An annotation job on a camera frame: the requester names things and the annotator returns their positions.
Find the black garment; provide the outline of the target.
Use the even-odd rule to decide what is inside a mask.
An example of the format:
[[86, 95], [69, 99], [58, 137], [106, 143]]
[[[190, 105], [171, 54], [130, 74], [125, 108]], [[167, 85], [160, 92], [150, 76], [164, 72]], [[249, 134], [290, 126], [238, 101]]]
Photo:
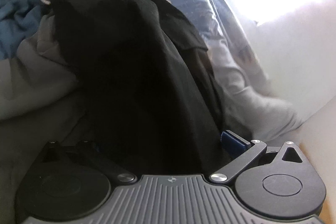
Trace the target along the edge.
[[139, 174], [212, 173], [223, 92], [196, 28], [166, 0], [50, 0], [99, 150]]

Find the grey garment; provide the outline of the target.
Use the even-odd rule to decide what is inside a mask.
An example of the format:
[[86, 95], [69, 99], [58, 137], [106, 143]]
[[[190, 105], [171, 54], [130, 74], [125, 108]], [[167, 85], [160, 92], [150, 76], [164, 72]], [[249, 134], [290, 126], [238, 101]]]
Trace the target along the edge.
[[76, 86], [60, 54], [55, 17], [46, 15], [16, 56], [1, 61], [1, 132], [70, 131], [83, 114]]

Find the grey white quilt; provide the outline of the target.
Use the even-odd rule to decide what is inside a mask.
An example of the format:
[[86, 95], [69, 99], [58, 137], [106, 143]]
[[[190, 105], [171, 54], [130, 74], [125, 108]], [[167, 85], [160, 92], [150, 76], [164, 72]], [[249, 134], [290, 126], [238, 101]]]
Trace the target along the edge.
[[234, 117], [250, 130], [253, 138], [272, 141], [302, 125], [289, 102], [263, 96], [252, 88], [223, 39], [208, 40], [206, 44], [215, 79], [228, 97]]

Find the teal garment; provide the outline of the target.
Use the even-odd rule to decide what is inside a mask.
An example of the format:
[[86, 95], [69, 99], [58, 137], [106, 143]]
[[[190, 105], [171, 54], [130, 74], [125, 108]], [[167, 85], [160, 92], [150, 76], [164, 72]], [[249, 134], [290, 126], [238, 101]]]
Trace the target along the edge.
[[49, 12], [40, 0], [1, 0], [1, 60], [14, 57], [22, 40], [37, 31]]

